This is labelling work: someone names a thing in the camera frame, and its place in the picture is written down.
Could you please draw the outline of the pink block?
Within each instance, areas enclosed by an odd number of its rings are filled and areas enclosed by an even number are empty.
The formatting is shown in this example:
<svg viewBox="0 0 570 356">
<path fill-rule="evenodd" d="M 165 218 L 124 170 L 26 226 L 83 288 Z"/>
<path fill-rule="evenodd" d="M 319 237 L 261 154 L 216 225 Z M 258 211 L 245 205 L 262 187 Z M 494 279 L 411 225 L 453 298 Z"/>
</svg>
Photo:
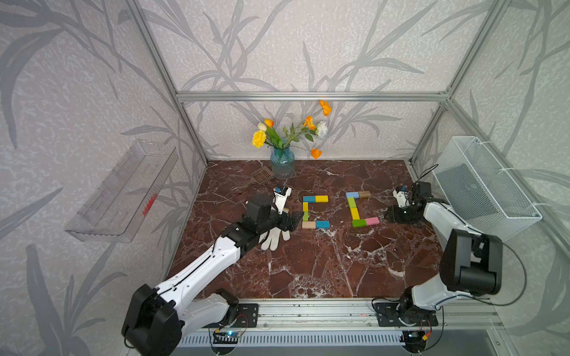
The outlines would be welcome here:
<svg viewBox="0 0 570 356">
<path fill-rule="evenodd" d="M 378 217 L 371 217 L 365 220 L 367 225 L 378 225 L 380 223 Z"/>
</svg>

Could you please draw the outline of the light wood block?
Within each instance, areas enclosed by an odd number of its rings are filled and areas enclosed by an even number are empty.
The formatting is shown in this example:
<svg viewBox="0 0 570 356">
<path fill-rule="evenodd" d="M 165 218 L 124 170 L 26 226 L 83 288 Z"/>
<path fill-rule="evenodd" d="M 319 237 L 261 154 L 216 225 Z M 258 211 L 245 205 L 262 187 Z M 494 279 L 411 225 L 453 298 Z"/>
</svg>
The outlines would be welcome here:
<svg viewBox="0 0 570 356">
<path fill-rule="evenodd" d="M 303 221 L 301 227 L 303 229 L 316 229 L 315 221 Z"/>
</svg>

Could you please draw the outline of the small yellow block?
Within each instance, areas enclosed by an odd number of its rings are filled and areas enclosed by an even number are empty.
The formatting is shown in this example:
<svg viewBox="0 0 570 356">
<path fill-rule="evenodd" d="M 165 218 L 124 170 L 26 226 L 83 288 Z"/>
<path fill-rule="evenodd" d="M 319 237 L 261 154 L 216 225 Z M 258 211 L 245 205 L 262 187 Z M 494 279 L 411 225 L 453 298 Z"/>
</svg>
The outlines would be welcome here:
<svg viewBox="0 0 570 356">
<path fill-rule="evenodd" d="M 352 220 L 360 220 L 361 219 L 360 215 L 359 215 L 359 211 L 357 208 L 351 208 L 350 213 L 351 213 Z"/>
</svg>

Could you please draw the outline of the large yellow block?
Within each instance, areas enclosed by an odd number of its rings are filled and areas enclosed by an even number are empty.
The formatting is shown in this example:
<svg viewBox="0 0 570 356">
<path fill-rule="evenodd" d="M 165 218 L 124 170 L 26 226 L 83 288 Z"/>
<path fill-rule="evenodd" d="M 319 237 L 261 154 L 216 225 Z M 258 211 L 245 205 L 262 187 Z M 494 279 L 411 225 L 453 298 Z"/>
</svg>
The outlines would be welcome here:
<svg viewBox="0 0 570 356">
<path fill-rule="evenodd" d="M 316 203 L 328 203 L 329 197 L 327 195 L 317 195 L 315 196 Z"/>
</svg>

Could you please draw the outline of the dark green block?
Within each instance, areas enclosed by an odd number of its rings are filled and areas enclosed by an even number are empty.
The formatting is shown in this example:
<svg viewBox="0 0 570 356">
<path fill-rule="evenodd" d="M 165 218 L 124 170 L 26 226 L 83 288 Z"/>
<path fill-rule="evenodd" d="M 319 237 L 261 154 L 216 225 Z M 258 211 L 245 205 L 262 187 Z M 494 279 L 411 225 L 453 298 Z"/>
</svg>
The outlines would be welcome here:
<svg viewBox="0 0 570 356">
<path fill-rule="evenodd" d="M 368 225 L 366 220 L 353 220 L 352 221 L 353 228 L 361 228 Z"/>
</svg>

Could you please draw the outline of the lime green block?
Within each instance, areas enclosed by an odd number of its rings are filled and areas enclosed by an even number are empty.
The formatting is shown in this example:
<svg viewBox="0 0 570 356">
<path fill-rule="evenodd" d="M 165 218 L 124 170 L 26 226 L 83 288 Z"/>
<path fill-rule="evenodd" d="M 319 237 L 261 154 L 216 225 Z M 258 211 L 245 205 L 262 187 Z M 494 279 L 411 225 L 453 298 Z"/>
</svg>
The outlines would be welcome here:
<svg viewBox="0 0 570 356">
<path fill-rule="evenodd" d="M 356 205 L 356 199 L 353 197 L 349 197 L 348 199 L 348 203 L 351 209 L 357 209 L 357 205 Z"/>
</svg>

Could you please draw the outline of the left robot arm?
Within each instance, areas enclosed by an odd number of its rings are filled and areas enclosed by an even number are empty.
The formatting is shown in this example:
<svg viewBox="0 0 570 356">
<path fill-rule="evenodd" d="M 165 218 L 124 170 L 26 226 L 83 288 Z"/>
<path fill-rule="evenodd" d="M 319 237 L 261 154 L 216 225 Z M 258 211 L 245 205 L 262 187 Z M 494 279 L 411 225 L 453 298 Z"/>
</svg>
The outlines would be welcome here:
<svg viewBox="0 0 570 356">
<path fill-rule="evenodd" d="M 154 288 L 139 287 L 121 330 L 126 346 L 140 355 L 170 355 L 185 336 L 205 326 L 232 323 L 237 317 L 237 298 L 227 292 L 200 301 L 195 298 L 255 246 L 297 229 L 303 212 L 284 209 L 291 192 L 290 187 L 279 186 L 273 196 L 255 195 L 247 201 L 242 218 L 228 225 L 196 260 Z"/>
</svg>

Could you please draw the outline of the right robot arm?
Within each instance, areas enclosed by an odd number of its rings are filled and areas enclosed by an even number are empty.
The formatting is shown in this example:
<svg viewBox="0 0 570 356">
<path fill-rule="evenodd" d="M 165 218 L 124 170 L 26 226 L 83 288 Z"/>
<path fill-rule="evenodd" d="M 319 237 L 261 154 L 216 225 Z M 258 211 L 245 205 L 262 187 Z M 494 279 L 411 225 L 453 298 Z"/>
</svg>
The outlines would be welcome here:
<svg viewBox="0 0 570 356">
<path fill-rule="evenodd" d="M 428 319 L 447 302 L 457 298 L 495 295 L 502 286 L 503 244 L 499 237 L 477 231 L 445 200 L 433 197 L 429 182 L 393 191 L 396 205 L 386 218 L 392 223 L 413 225 L 426 220 L 444 234 L 439 272 L 430 280 L 405 289 L 396 308 L 406 325 Z"/>
</svg>

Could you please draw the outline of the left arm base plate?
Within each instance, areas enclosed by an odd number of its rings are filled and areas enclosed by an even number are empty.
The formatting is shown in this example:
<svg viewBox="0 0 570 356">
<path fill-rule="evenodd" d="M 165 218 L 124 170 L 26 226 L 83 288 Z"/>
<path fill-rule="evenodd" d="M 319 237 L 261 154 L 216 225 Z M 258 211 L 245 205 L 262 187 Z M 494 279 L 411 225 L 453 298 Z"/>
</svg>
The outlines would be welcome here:
<svg viewBox="0 0 570 356">
<path fill-rule="evenodd" d="M 209 328 L 247 329 L 255 328 L 258 323 L 258 303 L 234 303 L 224 317 L 215 323 L 207 325 Z"/>
</svg>

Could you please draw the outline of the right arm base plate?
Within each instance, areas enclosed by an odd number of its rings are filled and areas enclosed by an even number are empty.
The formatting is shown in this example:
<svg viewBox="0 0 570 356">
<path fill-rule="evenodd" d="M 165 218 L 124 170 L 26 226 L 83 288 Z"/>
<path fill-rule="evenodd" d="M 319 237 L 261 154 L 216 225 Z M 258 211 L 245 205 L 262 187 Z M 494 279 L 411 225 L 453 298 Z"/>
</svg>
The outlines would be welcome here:
<svg viewBox="0 0 570 356">
<path fill-rule="evenodd" d="M 399 310 L 400 304 L 387 301 L 371 303 L 379 326 L 381 327 L 435 327 L 439 326 L 435 311 L 426 311 L 413 307 L 404 312 Z"/>
</svg>

